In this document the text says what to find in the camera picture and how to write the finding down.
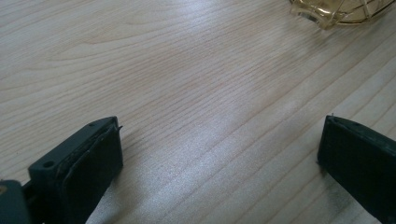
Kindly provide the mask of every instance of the table surface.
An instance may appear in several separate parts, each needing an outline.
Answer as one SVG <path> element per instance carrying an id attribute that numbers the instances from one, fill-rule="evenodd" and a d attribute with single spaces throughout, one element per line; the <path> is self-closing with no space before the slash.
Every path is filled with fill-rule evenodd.
<path id="1" fill-rule="evenodd" d="M 124 168 L 88 223 L 375 223 L 316 156 L 332 113 L 396 138 L 395 17 L 321 31 L 287 0 L 2 0 L 0 177 L 26 183 L 117 116 Z"/>

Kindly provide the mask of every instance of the amber glass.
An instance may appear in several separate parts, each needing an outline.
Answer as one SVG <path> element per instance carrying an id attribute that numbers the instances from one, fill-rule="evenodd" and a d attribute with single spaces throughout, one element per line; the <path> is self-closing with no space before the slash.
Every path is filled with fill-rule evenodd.
<path id="1" fill-rule="evenodd" d="M 290 0 L 291 13 L 314 21 L 322 29 L 335 24 L 360 24 L 377 18 L 396 0 Z"/>

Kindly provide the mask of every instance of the light wood surface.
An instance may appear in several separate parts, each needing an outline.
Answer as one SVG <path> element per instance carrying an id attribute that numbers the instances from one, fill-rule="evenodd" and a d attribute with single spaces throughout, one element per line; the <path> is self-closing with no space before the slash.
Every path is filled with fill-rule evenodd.
<path id="1" fill-rule="evenodd" d="M 0 178 L 118 116 L 89 223 L 376 223 L 316 164 L 324 117 L 396 139 L 396 10 L 320 31 L 287 0 L 0 1 Z"/>

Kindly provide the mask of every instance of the dark green plastic object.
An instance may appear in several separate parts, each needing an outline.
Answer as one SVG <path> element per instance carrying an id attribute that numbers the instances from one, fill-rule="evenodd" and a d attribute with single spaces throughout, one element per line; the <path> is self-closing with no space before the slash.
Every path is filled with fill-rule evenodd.
<path id="1" fill-rule="evenodd" d="M 318 163 L 370 214 L 396 223 L 396 142 L 359 123 L 326 117 Z"/>
<path id="2" fill-rule="evenodd" d="M 0 214 L 27 217 L 20 222 L 14 216 L 7 223 L 85 223 L 121 168 L 117 118 L 99 119 L 33 163 L 31 181 L 23 189 L 13 185 L 6 191 L 11 194 L 0 195 Z M 6 184 L 1 181 L 0 188 Z M 4 195 L 15 201 L 4 200 Z"/>

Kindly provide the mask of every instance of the wooden table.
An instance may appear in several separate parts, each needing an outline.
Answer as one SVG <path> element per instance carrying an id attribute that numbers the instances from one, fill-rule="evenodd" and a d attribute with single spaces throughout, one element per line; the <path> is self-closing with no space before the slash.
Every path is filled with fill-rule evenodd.
<path id="1" fill-rule="evenodd" d="M 396 138 L 396 10 L 321 31 L 289 1 L 0 1 L 0 177 L 118 116 L 89 223 L 373 223 L 316 164 L 324 117 Z"/>

